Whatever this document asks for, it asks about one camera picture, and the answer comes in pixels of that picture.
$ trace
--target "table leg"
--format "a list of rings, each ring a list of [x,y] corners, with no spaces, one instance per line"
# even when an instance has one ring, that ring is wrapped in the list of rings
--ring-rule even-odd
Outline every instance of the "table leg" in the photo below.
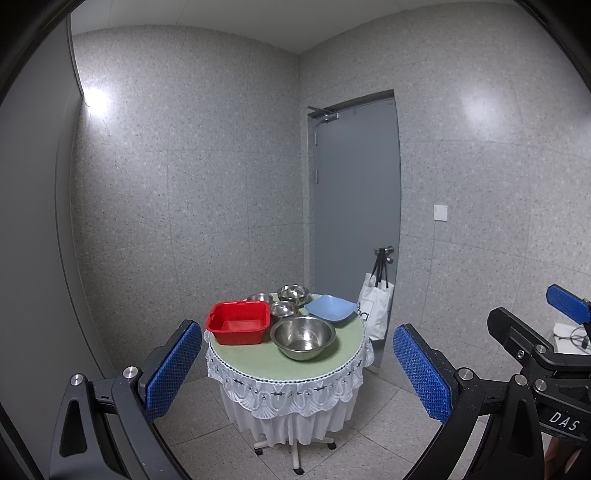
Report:
[[[331,437],[324,437],[323,439],[312,439],[314,443],[325,443],[328,445],[330,450],[334,450],[336,448],[335,439]]]
[[[297,451],[297,440],[291,445],[291,463],[297,475],[304,475],[304,469],[300,466],[300,456]]]
[[[262,455],[263,448],[268,446],[269,442],[263,440],[262,442],[256,442],[252,447],[255,449],[255,453],[260,456]]]

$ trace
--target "bag strap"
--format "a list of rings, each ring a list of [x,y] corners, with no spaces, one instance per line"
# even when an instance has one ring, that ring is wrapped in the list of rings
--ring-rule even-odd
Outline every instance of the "bag strap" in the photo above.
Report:
[[[389,287],[389,283],[388,283],[388,266],[387,266],[387,263],[386,263],[386,255],[385,255],[385,252],[384,252],[384,261],[383,261],[382,267],[384,269],[384,277],[386,279],[386,288],[388,288]]]
[[[379,262],[379,268],[375,276],[375,287],[379,286],[379,283],[382,281],[382,270],[384,269],[384,262],[386,261],[386,250],[384,248],[380,248],[378,252],[378,258],[376,262]]]
[[[378,275],[378,273],[379,273],[379,272],[378,272],[378,268],[380,268],[380,269],[382,268],[382,267],[381,267],[381,263],[380,263],[380,261],[379,261],[379,258],[380,258],[380,257],[379,257],[379,253],[378,253],[378,256],[377,256],[377,258],[375,259],[375,263],[374,263],[374,269],[371,271],[371,275],[369,276],[369,278],[373,277],[373,276],[374,276],[374,274],[377,276],[377,275]]]

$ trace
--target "black cable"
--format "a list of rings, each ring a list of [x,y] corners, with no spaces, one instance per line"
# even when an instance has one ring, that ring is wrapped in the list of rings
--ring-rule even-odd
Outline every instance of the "black cable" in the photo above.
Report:
[[[558,340],[570,340],[570,343],[572,343],[576,348],[586,354],[590,354],[591,352],[587,350],[587,346],[589,345],[589,337],[587,335],[575,335],[575,332],[580,329],[584,329],[584,327],[575,328],[573,333],[571,333],[568,337],[561,337],[560,335],[554,334],[554,338]]]

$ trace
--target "stainless steel bowl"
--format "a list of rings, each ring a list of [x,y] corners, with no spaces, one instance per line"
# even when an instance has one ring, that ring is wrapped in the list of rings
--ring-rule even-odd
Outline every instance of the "stainless steel bowl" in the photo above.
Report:
[[[295,315],[298,310],[299,308],[292,301],[281,300],[271,303],[271,317],[276,322]]]
[[[293,360],[310,360],[335,341],[330,322],[309,315],[296,315],[277,322],[271,328],[271,340]]]
[[[286,285],[277,290],[277,296],[280,300],[292,301],[298,307],[301,307],[308,300],[310,291],[301,285]]]
[[[255,293],[254,295],[251,295],[250,297],[247,298],[247,300],[258,300],[258,301],[265,301],[268,304],[271,304],[275,301],[275,299],[273,298],[273,295],[271,295],[270,293]]]

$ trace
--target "light blue plastic bowl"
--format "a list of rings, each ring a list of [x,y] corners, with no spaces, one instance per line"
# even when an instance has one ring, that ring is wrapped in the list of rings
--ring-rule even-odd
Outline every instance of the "light blue plastic bowl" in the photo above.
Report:
[[[316,317],[329,322],[340,322],[355,311],[355,306],[356,304],[351,301],[333,297],[332,295],[322,295],[312,300],[305,308]]]

